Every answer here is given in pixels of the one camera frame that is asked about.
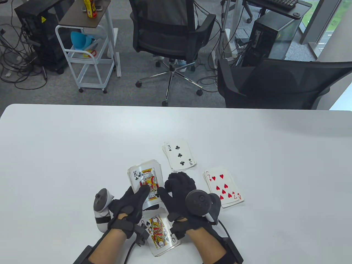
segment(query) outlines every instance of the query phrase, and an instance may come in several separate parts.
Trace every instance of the black computer case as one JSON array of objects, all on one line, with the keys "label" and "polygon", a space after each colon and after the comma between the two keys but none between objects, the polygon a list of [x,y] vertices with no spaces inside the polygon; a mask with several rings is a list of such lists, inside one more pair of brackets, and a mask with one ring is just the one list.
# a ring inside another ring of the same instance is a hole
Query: black computer case
[{"label": "black computer case", "polygon": [[285,59],[301,20],[269,11],[254,22],[242,66],[257,66],[261,59]]},{"label": "black computer case", "polygon": [[[67,65],[64,53],[55,34],[55,27],[75,0],[29,0],[15,8],[27,35],[39,58],[40,64],[51,71],[63,73]],[[65,48],[71,48],[71,29],[62,29],[60,36]]]}]

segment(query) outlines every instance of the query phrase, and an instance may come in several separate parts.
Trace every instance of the sneaker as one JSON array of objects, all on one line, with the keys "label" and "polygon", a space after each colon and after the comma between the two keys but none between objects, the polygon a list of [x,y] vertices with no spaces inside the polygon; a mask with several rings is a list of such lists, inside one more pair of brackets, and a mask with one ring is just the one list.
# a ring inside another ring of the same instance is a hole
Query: sneaker
[{"label": "sneaker", "polygon": [[163,56],[153,54],[153,61],[162,61],[163,59],[164,59]]},{"label": "sneaker", "polygon": [[[177,64],[178,64],[179,67],[182,67],[182,66],[185,66],[187,64],[187,62],[184,59],[178,59],[177,60]],[[185,67],[185,68],[183,68],[183,69],[181,69],[179,71],[183,73],[183,72],[186,71],[186,69],[187,69],[187,67]]]}]

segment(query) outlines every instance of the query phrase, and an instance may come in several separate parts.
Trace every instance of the card stack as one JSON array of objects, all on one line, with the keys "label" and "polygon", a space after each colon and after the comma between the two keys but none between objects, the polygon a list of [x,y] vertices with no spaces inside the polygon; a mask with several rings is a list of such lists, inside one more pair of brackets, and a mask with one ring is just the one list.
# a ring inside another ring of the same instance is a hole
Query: card stack
[{"label": "card stack", "polygon": [[136,193],[142,185],[150,186],[150,193],[143,204],[143,210],[156,204],[163,204],[157,189],[164,187],[161,165],[155,160],[133,166],[127,171],[133,192]]},{"label": "card stack", "polygon": [[220,197],[223,208],[238,204],[244,201],[231,173],[223,168],[205,170],[203,177],[212,193]]},{"label": "card stack", "polygon": [[175,172],[185,171],[197,163],[185,140],[164,142],[162,149],[169,160],[171,169]]},{"label": "card stack", "polygon": [[161,256],[181,243],[174,234],[171,234],[168,212],[162,207],[157,210],[144,211],[140,224],[144,224],[150,234],[147,242],[155,257]]}]

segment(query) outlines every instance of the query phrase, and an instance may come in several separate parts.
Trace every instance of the phone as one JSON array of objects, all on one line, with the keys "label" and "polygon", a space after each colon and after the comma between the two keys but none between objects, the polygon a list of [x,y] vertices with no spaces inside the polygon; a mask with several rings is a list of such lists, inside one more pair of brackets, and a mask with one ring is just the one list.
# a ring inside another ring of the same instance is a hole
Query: phone
[{"label": "phone", "polygon": [[[95,9],[96,9],[97,12],[101,12],[101,11],[103,11],[103,6],[95,6]],[[86,6],[82,6],[82,12],[83,13],[87,12]]]}]

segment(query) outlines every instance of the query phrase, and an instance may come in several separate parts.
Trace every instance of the black glove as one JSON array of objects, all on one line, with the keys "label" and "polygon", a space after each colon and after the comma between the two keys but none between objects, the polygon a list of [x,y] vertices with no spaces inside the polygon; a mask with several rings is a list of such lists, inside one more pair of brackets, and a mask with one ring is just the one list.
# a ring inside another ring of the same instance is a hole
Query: black glove
[{"label": "black glove", "polygon": [[[109,210],[113,213],[113,218],[109,222],[108,228],[122,229],[127,238],[130,238],[133,234],[134,225],[138,224],[142,218],[143,203],[149,192],[149,185],[142,185],[136,193],[133,193],[132,187],[129,187],[121,199],[112,200],[109,204]],[[126,213],[128,216],[119,220],[117,217],[121,213]]]},{"label": "black glove", "polygon": [[192,215],[186,207],[186,196],[195,189],[194,180],[184,172],[171,173],[165,182],[165,189],[158,188],[160,198],[169,212],[169,220],[174,220],[170,219],[170,216],[176,214],[179,216],[178,219],[187,218],[188,229],[198,229],[209,225],[206,218]]}]

